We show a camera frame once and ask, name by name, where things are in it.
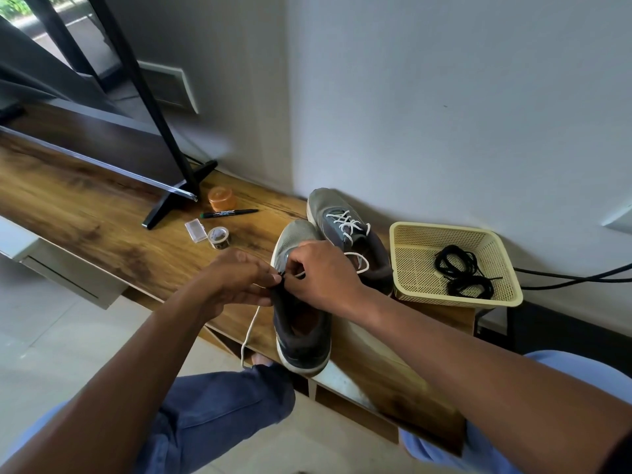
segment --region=gray wall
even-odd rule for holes
[[[190,75],[182,126],[229,170],[487,227],[521,267],[632,262],[599,226],[632,199],[632,0],[110,1],[139,58]],[[526,297],[632,334],[630,284]]]

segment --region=laced shoelace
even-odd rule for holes
[[[327,218],[336,218],[334,220],[334,223],[340,223],[340,231],[343,232],[343,235],[345,235],[347,238],[349,238],[349,241],[351,241],[353,243],[353,238],[352,238],[352,234],[353,234],[353,229],[357,229],[357,230],[362,230],[363,228],[361,226],[359,226],[359,221],[357,219],[352,219],[352,217],[349,215],[349,210],[345,211],[342,214],[328,214],[326,215]],[[349,232],[346,232],[344,230],[345,227],[349,227]],[[371,231],[371,225],[369,223],[367,223],[367,235],[368,233]]]
[[[358,257],[358,269],[356,270],[356,273],[362,274],[364,271],[368,271],[368,268],[369,268],[368,261],[364,256],[362,256],[362,254],[349,252],[349,253],[345,253],[344,255]],[[365,266],[364,268],[359,269],[359,267],[362,266],[363,261],[364,261]],[[305,271],[300,272],[295,277],[303,278],[304,276],[305,276]],[[243,344],[241,345],[241,368],[242,369],[244,367],[243,364],[245,360],[244,357],[245,357],[245,351],[246,351],[246,344],[248,344],[248,341],[250,340],[250,333],[252,333],[252,327],[255,325],[255,321],[257,320],[257,315],[259,314],[260,309],[261,309],[261,306],[257,306],[257,311],[255,311],[255,315],[252,317],[252,321],[250,321],[250,326],[248,326],[248,331],[246,332],[246,339],[243,340]]]

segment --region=forearm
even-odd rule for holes
[[[177,299],[154,312],[122,349],[0,472],[128,472],[201,321]]]
[[[632,406],[376,291],[344,314],[443,391],[525,472],[594,473],[632,429]]]

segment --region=yellow plastic basket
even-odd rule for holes
[[[476,254],[478,266],[486,277],[502,276],[492,281],[494,297],[491,300],[446,294],[447,279],[435,269],[434,260],[448,245]],[[443,224],[394,223],[391,225],[391,260],[395,296],[402,301],[495,308],[517,306],[523,300],[510,257],[493,231]],[[478,288],[472,287],[464,294],[476,296],[478,292]]]

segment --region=basket rim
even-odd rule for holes
[[[449,296],[448,294],[433,294],[433,293],[421,293],[419,291],[409,291],[402,287],[399,284],[398,280],[398,269],[397,269],[397,260],[395,258],[395,229],[400,226],[423,226],[437,229],[450,229],[450,230],[465,230],[465,231],[474,231],[474,232],[484,232],[486,234],[491,235],[494,238],[494,241],[499,247],[502,260],[508,270],[509,279],[508,281],[511,284],[511,287],[514,291],[514,298],[509,301],[501,301],[501,300],[481,300],[478,298],[462,298],[461,296]],[[494,233],[489,229],[482,229],[476,227],[468,227],[468,226],[458,226],[458,225],[447,225],[447,224],[433,224],[433,223],[409,223],[406,221],[398,221],[396,223],[391,224],[389,229],[389,238],[391,245],[391,266],[393,270],[393,284],[395,288],[405,296],[409,296],[411,298],[419,298],[419,299],[431,299],[431,300],[440,300],[447,302],[457,302],[457,303],[471,303],[474,305],[494,305],[494,306],[507,306],[508,308],[514,308],[520,305],[524,300],[524,294],[522,292],[522,288],[520,287],[520,283],[517,280],[516,272],[513,269],[513,264],[511,263],[509,254],[507,254],[507,250],[505,249],[504,243],[498,234]]]

